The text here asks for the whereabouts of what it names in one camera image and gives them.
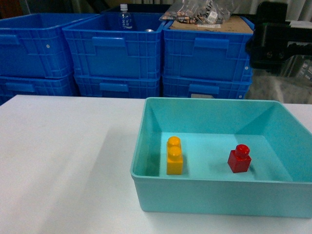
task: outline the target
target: cardboard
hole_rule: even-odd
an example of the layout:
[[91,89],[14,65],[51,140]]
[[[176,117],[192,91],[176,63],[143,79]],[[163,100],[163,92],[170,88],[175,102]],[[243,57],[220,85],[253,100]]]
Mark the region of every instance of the cardboard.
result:
[[193,31],[209,31],[223,33],[254,33],[248,24],[239,16],[231,16],[228,21],[223,24],[187,24],[174,21],[170,29],[176,30],[193,30]]

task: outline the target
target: white table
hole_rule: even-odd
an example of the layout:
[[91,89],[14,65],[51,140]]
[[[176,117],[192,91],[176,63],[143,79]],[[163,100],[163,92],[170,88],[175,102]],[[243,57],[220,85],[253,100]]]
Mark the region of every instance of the white table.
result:
[[[142,211],[130,164],[143,105],[16,96],[0,106],[0,233],[312,233],[312,219]],[[285,106],[312,131],[312,105]]]

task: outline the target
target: plastic bottle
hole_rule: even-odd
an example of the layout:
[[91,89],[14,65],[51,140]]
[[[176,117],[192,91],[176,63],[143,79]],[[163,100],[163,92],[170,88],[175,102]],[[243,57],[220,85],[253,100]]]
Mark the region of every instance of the plastic bottle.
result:
[[127,4],[120,4],[120,10],[118,16],[119,27],[122,31],[131,31],[132,30],[132,18],[131,14],[128,12]]

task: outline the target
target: crate handle slot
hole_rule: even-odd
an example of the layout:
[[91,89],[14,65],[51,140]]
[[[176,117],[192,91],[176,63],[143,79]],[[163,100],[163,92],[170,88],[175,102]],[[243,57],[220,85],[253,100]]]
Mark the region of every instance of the crate handle slot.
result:
[[16,35],[0,35],[0,45],[19,45],[20,40]]
[[129,92],[129,87],[127,84],[100,83],[99,89],[101,91]]
[[229,43],[227,39],[195,38],[194,46],[200,48],[227,49]]
[[191,94],[219,94],[218,86],[208,86],[208,85],[199,85],[199,84],[190,84],[189,87],[189,97]]
[[18,84],[18,83],[6,83],[5,84],[7,90],[15,91],[15,92],[29,92],[35,93],[35,87],[32,84]]
[[124,38],[99,38],[92,37],[94,46],[105,46],[105,47],[126,47]]

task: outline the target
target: stacked crate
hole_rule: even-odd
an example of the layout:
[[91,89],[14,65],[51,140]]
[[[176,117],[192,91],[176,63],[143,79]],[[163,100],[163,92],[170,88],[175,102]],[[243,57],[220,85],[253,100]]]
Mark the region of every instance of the stacked crate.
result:
[[74,77],[82,96],[159,96],[165,23],[159,21],[161,14],[131,15],[131,31],[120,30],[117,12],[104,12],[63,28],[74,61]]
[[95,14],[33,14],[0,20],[0,105],[17,94],[75,96],[62,27]]
[[[250,28],[253,24],[242,18]],[[252,83],[252,34],[164,28],[164,97],[243,99]]]

